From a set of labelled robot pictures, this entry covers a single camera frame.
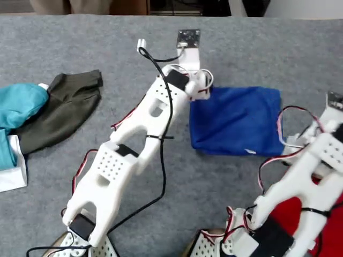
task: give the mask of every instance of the olive green fabric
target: olive green fabric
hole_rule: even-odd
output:
[[[22,153],[55,145],[74,133],[98,105],[101,86],[99,70],[56,76],[48,89],[47,103],[22,127],[12,131],[19,136]]]

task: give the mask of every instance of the black cable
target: black cable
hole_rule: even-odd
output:
[[[72,237],[72,239],[73,239],[73,242],[71,242],[71,244],[69,245],[69,246],[72,246],[72,245],[74,244],[74,242],[75,242],[75,238],[74,238],[74,235],[73,235],[72,232],[68,231],[67,235],[68,235],[68,234],[70,234],[71,237]],[[58,253],[58,252],[61,252],[61,251],[64,251],[64,250],[57,250],[57,251],[51,252],[51,253],[48,254],[47,257],[51,257],[53,254]]]
[[[161,168],[162,168],[162,175],[163,175],[163,185],[162,185],[162,192],[161,194],[155,198],[154,200],[152,200],[151,202],[147,203],[146,205],[140,207],[139,209],[137,209],[136,211],[134,211],[133,213],[131,213],[129,216],[127,216],[126,218],[122,219],[120,222],[118,222],[117,224],[115,224],[112,228],[110,228],[108,230],[107,234],[110,234],[111,232],[113,232],[116,228],[118,228],[119,226],[121,226],[122,224],[124,224],[127,220],[129,220],[130,218],[134,217],[135,215],[137,215],[138,213],[140,213],[142,210],[148,208],[149,206],[153,205],[154,203],[158,202],[159,200],[161,200],[163,198],[163,196],[166,193],[166,184],[167,184],[167,176],[166,176],[166,167],[165,167],[165,158],[163,155],[163,142],[166,139],[166,135],[170,126],[170,123],[172,122],[172,117],[173,117],[173,101],[172,101],[172,93],[170,91],[166,76],[164,75],[161,67],[158,65],[158,63],[156,62],[156,60],[149,54],[149,52],[143,48],[140,47],[138,48],[138,51],[141,55],[143,55],[144,57],[146,57],[147,59],[149,59],[154,66],[156,67],[156,69],[158,70],[158,72],[160,73],[165,85],[166,85],[166,90],[168,93],[168,97],[169,97],[169,106],[170,106],[170,114],[169,114],[169,118],[168,118],[168,122],[166,125],[166,129],[163,132],[160,140],[160,160],[161,160]]]
[[[38,247],[32,247],[31,249],[27,250],[26,252],[26,257],[30,257],[30,252],[37,251],[37,250],[51,250],[51,249],[56,249],[56,250],[68,250],[68,249],[73,249],[73,250],[88,250],[91,248],[91,245],[87,246],[38,246]]]
[[[168,58],[168,59],[154,59],[154,58],[152,58],[152,56],[151,56],[148,52],[147,52],[147,53],[149,54],[149,56],[147,56],[146,53],[141,52],[141,51],[139,51],[139,53],[140,53],[144,58],[150,60],[152,63],[156,62],[156,65],[158,66],[157,63],[170,63],[170,62],[173,62],[173,61],[179,59],[179,58],[184,54],[184,48],[181,50],[181,53],[180,53],[178,56],[172,57],[172,58]]]

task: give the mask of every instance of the turquoise fabric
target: turquoise fabric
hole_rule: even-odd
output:
[[[7,135],[35,115],[48,100],[45,89],[33,83],[13,84],[0,88],[0,170],[17,165]]]

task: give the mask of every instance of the table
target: table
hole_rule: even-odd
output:
[[[157,74],[136,53],[139,38],[147,40],[156,58],[171,57],[177,31],[200,28],[202,67],[213,72],[216,85],[278,88],[285,105],[320,115],[327,90],[343,93],[342,26],[342,20],[0,17],[1,86],[50,83],[61,72],[93,69],[102,71],[104,82],[100,105],[73,136],[29,156],[28,186],[0,193],[1,256],[25,256],[28,248],[50,245],[65,231],[59,212],[84,154],[109,139],[110,125],[135,106]],[[121,256],[177,256],[197,229],[224,226],[227,205],[247,207],[259,195],[257,170],[263,159],[196,153],[188,111],[170,129],[175,139],[165,143],[166,196],[111,236]],[[285,133],[299,132],[309,121],[297,112],[286,114]],[[142,139],[134,137],[128,145],[142,149]],[[281,164],[267,167],[266,184],[284,170]],[[117,221],[155,198],[161,182],[157,155],[131,180]]]

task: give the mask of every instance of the red fabric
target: red fabric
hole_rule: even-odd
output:
[[[343,194],[336,203],[340,202],[343,202]],[[291,198],[277,205],[271,215],[290,235],[293,235],[298,227],[301,208],[301,201],[298,198]],[[341,231],[343,231],[343,207],[333,210],[331,217],[327,220],[326,226],[322,231],[323,244],[320,257],[343,256]],[[317,251],[318,244],[309,252],[315,255]]]

